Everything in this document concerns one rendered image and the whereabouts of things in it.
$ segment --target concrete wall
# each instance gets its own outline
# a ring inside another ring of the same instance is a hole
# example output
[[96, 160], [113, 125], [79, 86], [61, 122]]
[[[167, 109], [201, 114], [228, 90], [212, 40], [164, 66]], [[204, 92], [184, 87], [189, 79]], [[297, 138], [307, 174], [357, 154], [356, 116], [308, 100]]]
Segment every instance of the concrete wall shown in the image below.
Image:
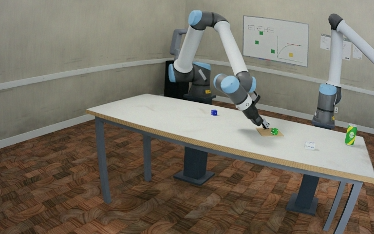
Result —
[[[244, 57], [247, 65], [269, 68], [294, 74], [327, 80], [330, 51], [322, 50], [320, 34], [331, 34], [328, 17], [337, 13], [371, 46], [374, 46], [374, 5], [371, 0], [188, 0], [186, 1], [185, 22], [192, 10], [212, 11], [224, 16], [231, 24], [231, 31], [243, 51], [243, 16], [265, 17], [309, 24], [308, 67], [287, 65], [279, 62]], [[218, 34], [208, 28], [196, 54], [196, 58], [228, 61]], [[341, 83], [374, 91], [374, 65], [363, 60], [343, 60]], [[212, 77], [218, 73], [232, 74], [223, 66], [212, 66]], [[319, 84], [294, 78], [262, 72], [250, 72], [258, 81], [259, 103], [307, 114], [314, 114], [317, 108]], [[213, 93], [222, 96], [212, 89]], [[336, 119], [374, 128], [374, 96], [343, 90], [343, 98]]]
[[[161, 59], [185, 24], [185, 1], [0, 0], [0, 83], [114, 63]], [[85, 114], [87, 108], [162, 94], [164, 64], [0, 90], [0, 140]]]

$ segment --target whiteboard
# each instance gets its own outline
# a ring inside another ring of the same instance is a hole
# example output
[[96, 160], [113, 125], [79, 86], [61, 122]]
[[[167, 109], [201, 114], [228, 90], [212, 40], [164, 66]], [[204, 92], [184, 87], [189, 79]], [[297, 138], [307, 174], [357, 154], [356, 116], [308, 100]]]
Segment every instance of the whiteboard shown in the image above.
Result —
[[309, 25], [252, 16], [243, 19], [243, 55], [308, 66]]

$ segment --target whiteboard frame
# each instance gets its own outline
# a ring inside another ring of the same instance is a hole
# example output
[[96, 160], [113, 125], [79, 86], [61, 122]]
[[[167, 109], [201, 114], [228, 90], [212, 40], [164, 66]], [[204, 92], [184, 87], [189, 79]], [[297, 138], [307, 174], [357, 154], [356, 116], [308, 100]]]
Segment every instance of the whiteboard frame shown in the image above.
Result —
[[300, 66], [300, 67], [308, 67], [309, 66], [309, 24], [308, 23], [302, 23], [302, 22], [297, 22], [297, 21], [290, 21], [290, 20], [283, 20], [281, 19], [280, 21], [285, 21], [285, 22], [292, 22], [292, 23], [302, 23], [302, 24], [306, 24], [308, 25], [308, 49], [307, 49], [307, 62], [306, 62], [306, 66], [303, 66], [303, 65], [297, 65], [297, 64], [293, 64], [293, 63], [288, 63], [288, 62], [283, 62], [283, 61], [275, 61], [275, 60], [270, 60], [270, 59], [264, 59], [264, 58], [258, 58], [258, 57], [253, 57], [253, 56], [248, 56], [248, 55], [244, 55], [244, 18], [245, 17], [254, 17], [254, 18], [262, 18], [262, 19], [271, 19], [271, 20], [280, 20], [280, 19], [274, 19], [274, 18], [267, 18], [267, 17], [258, 17], [258, 16], [245, 16], [243, 15], [243, 37], [242, 37], [242, 54], [244, 57], [248, 57], [248, 58], [255, 58], [255, 59], [261, 59], [261, 60], [265, 60], [265, 61], [269, 61], [269, 62], [280, 62], [280, 63], [284, 63], [284, 64], [287, 64], [287, 65], [292, 65], [292, 66]]

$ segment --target green cube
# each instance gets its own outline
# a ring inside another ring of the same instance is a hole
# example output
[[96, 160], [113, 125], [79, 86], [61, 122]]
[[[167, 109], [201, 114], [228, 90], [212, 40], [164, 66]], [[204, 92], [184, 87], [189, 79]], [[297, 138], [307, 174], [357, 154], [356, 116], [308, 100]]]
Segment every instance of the green cube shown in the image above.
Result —
[[272, 128], [271, 129], [271, 134], [277, 135], [278, 134], [278, 129], [277, 128]]

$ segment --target wooden floor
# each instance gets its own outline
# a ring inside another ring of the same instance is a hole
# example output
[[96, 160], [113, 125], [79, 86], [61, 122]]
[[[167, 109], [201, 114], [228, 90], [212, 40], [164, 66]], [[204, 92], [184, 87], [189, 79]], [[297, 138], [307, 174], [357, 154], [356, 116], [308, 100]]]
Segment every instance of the wooden floor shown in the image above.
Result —
[[[209, 154], [207, 167], [216, 175], [202, 187], [193, 186], [173, 179], [183, 168], [183, 147], [157, 139], [151, 142], [152, 181], [145, 182], [142, 135], [104, 126], [110, 204], [101, 195], [94, 121], [0, 149], [1, 234], [333, 233], [347, 200], [350, 186], [332, 227], [323, 232], [336, 181], [319, 180], [315, 216], [289, 212], [285, 207], [301, 174]], [[374, 135], [358, 135], [373, 161]], [[345, 233], [373, 232], [374, 185], [364, 183]]]

